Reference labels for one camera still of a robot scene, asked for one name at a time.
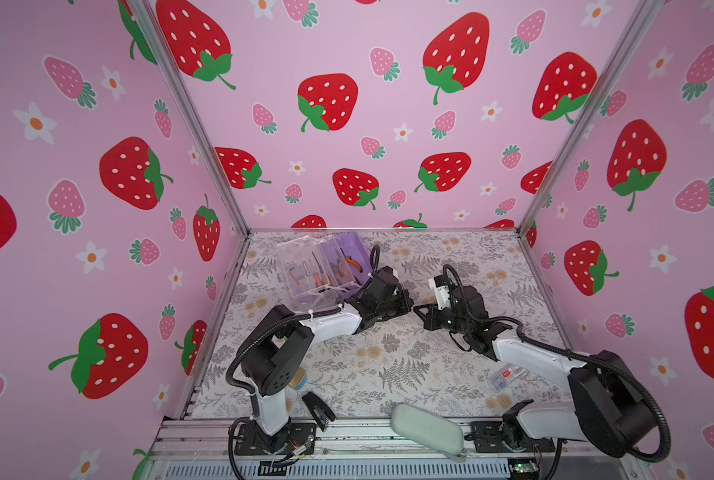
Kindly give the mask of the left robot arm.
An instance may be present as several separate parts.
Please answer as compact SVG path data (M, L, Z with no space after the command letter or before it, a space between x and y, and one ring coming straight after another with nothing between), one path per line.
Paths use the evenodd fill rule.
M246 391L251 421L268 437L288 427L284 390L314 344L356 335L375 324L408 314L409 290L385 266L357 292L325 310L294 312L273 307L237 349L226 371L229 385Z

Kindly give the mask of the purple plastic tool box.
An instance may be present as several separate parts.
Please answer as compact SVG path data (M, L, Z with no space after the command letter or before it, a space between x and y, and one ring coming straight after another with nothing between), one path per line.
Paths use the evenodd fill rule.
M364 269L362 285L354 282L341 284L334 273L337 261L350 256ZM307 285L299 290L289 274L293 266L301 265L307 274ZM289 305L296 311L324 310L355 294L373 272L370 253L355 232L343 232L322 237L311 235L293 239L277 246L279 277L287 289ZM313 273L321 268L328 285L317 288Z

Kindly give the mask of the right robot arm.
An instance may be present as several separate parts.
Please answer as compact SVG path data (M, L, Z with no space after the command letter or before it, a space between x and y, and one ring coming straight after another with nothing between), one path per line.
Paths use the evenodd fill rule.
M525 400L502 416L500 435L510 449L555 438L587 442L602 453L658 463L671 452L666 415L654 396L615 353L584 354L530 337L509 316L489 316L471 287L437 288L433 303L414 307L429 331L461 335L464 350L538 375L570 395L570 400Z

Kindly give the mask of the pink hex key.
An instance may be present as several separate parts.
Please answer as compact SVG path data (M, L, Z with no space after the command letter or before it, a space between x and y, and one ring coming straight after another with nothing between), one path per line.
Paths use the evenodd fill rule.
M294 284L299 290L303 290L307 285L307 274L301 265L293 266L289 269L289 274Z

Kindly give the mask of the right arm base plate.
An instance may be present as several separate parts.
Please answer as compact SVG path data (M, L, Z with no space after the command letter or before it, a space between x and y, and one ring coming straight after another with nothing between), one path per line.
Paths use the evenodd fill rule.
M552 440L530 438L519 425L502 421L472 422L464 438L474 444L478 453L553 453L556 450Z

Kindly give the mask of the orange handled long-nose pliers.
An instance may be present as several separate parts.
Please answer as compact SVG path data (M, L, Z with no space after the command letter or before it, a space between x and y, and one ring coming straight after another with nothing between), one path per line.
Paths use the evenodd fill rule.
M360 275L364 272L364 269L350 256L339 259L333 269L336 279L341 284L354 282L357 285L362 285Z

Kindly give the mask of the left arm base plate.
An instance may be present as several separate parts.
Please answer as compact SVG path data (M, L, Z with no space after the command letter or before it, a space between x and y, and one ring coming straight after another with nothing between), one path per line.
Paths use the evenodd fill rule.
M289 422L277 434L266 434L256 422L243 423L234 434L233 453L239 456L288 455L303 447L303 454L314 452L317 425Z

